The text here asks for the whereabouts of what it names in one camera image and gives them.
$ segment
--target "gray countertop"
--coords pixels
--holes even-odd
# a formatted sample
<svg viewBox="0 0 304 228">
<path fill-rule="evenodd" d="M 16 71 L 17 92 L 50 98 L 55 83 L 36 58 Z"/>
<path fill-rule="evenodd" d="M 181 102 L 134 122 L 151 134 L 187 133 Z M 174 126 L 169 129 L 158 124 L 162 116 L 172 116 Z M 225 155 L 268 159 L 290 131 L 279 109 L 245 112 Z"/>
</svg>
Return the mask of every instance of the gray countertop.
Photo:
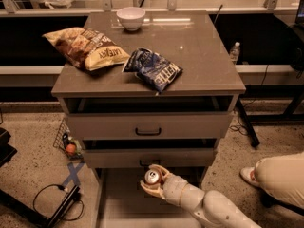
<svg viewBox="0 0 304 228">
<path fill-rule="evenodd" d="M 245 91 L 235 66 L 205 11 L 148 11 L 135 32 L 119 24 L 115 12 L 93 12 L 86 28 L 104 33 L 127 53 L 148 48 L 183 68 L 161 95 L 231 95 Z M 154 96 L 123 66 L 99 69 L 94 75 L 66 64 L 52 94 L 55 97 Z"/>
</svg>

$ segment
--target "beige pants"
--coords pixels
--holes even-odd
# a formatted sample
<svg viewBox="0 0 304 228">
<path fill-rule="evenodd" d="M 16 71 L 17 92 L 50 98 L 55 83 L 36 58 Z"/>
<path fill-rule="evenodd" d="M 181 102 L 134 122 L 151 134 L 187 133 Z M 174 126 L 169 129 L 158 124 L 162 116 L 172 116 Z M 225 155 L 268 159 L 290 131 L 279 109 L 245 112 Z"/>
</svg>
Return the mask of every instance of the beige pants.
<svg viewBox="0 0 304 228">
<path fill-rule="evenodd" d="M 262 159 L 256 164 L 255 177 L 276 200 L 304 209 L 304 152 Z"/>
</svg>

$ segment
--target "black basket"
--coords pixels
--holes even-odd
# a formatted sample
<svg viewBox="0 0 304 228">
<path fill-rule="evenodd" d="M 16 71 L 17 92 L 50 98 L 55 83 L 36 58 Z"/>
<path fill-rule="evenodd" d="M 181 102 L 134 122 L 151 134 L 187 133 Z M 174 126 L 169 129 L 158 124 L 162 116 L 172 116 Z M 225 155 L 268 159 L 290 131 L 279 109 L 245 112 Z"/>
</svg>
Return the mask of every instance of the black basket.
<svg viewBox="0 0 304 228">
<path fill-rule="evenodd" d="M 68 138 L 69 143 L 73 143 L 76 145 L 77 151 L 75 154 L 70 155 L 66 152 L 65 145 L 64 145 L 64 135 L 69 136 L 69 138 Z M 70 136 L 70 132 L 67 127 L 67 124 L 66 124 L 65 120 L 62 120 L 61 124 L 59 126 L 59 129 L 58 129 L 57 135 L 56 135 L 56 139 L 54 141 L 54 145 L 53 145 L 54 148 L 58 148 L 58 149 L 62 150 L 65 153 L 65 155 L 71 160 L 82 159 L 83 155 L 80 153 L 81 151 L 79 149 L 79 144 L 77 144 L 75 141 L 73 141 L 72 138 L 70 138 L 70 137 L 71 136 Z"/>
</svg>

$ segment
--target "plastic bottle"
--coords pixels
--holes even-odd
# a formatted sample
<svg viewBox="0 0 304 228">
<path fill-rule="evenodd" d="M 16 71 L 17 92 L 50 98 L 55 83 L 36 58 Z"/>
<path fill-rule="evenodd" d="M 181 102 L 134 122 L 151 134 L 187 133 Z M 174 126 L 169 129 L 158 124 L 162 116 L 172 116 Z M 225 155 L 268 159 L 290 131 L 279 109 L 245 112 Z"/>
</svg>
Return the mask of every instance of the plastic bottle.
<svg viewBox="0 0 304 228">
<path fill-rule="evenodd" d="M 235 42 L 235 44 L 230 48 L 229 51 L 229 56 L 231 61 L 234 63 L 234 65 L 237 63 L 238 61 L 238 56 L 240 53 L 240 42 Z"/>
</svg>

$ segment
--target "dark blue chip bag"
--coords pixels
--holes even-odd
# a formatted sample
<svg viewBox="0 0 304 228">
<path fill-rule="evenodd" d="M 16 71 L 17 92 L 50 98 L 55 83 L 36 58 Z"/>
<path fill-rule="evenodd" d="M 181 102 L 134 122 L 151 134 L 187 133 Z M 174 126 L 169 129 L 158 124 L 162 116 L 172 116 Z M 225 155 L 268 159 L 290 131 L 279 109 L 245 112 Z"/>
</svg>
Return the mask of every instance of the dark blue chip bag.
<svg viewBox="0 0 304 228">
<path fill-rule="evenodd" d="M 139 48 L 133 51 L 123 72 L 135 72 L 137 77 L 161 93 L 182 73 L 182 68 L 158 53 Z"/>
</svg>

